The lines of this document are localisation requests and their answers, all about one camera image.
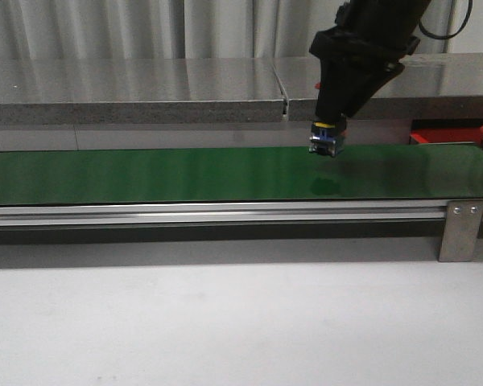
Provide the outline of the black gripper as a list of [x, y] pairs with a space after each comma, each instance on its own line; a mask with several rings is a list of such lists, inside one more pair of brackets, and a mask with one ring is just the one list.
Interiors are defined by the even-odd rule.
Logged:
[[[411, 35], [400, 48], [394, 48], [364, 40], [339, 27], [318, 31], [309, 48], [320, 60], [316, 116], [323, 122], [353, 117], [377, 91], [404, 71], [405, 66], [398, 61], [412, 55], [419, 43], [420, 39]], [[332, 58], [337, 55], [362, 55], [385, 63], [361, 69], [358, 58]]]

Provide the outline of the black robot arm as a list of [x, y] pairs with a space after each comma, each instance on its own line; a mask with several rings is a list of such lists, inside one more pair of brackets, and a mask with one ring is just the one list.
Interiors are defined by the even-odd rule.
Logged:
[[353, 116], [404, 69], [419, 45], [413, 35], [429, 1], [348, 1], [335, 26], [319, 31], [309, 52], [320, 61], [316, 116], [333, 124]]

